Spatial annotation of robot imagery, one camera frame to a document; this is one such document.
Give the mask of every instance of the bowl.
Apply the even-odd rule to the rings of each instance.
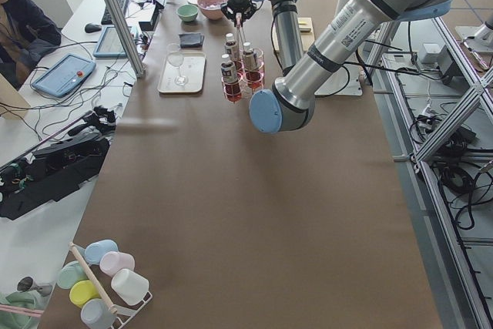
[[[197,5],[200,11],[208,19],[221,19],[223,13],[221,12],[221,5],[228,0],[197,0]]]
[[[176,10],[178,17],[184,22],[195,21],[199,14],[199,9],[193,4],[185,4]]]

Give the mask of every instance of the pink cup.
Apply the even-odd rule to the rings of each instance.
[[[99,263],[101,271],[110,277],[114,276],[121,269],[133,271],[135,267],[136,261],[131,254],[115,251],[105,253]]]

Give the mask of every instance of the computer mouse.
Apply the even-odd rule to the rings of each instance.
[[[101,25],[97,25],[96,23],[88,23],[85,26],[84,31],[87,32],[88,34],[92,32],[101,31]]]

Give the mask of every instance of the mug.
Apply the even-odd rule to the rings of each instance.
[[[87,280],[86,273],[84,273],[79,262],[72,261],[60,270],[56,283],[62,289],[71,289],[75,283],[82,280]]]
[[[130,306],[138,304],[149,291],[149,281],[130,269],[121,269],[111,280],[111,288]]]
[[[100,296],[90,280],[82,280],[72,287],[69,298],[75,306],[82,308],[87,301],[93,298],[100,298]]]
[[[106,253],[99,262],[101,271],[110,277],[118,273],[121,269],[133,270],[135,266],[136,261],[131,254],[115,252],[114,250]]]
[[[99,265],[102,257],[112,250],[118,252],[118,246],[115,241],[111,239],[100,240],[86,247],[84,258],[88,264]]]
[[[102,299],[88,300],[80,311],[82,322],[90,329],[108,329],[113,325],[116,314],[112,314]]]

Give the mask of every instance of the white tray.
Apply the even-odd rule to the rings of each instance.
[[[182,75],[188,76],[188,83],[179,86],[175,83],[178,68],[167,61],[159,77],[158,92],[162,94],[192,94],[202,90],[203,73],[206,68],[206,55],[195,50],[183,50],[184,61],[180,66]]]

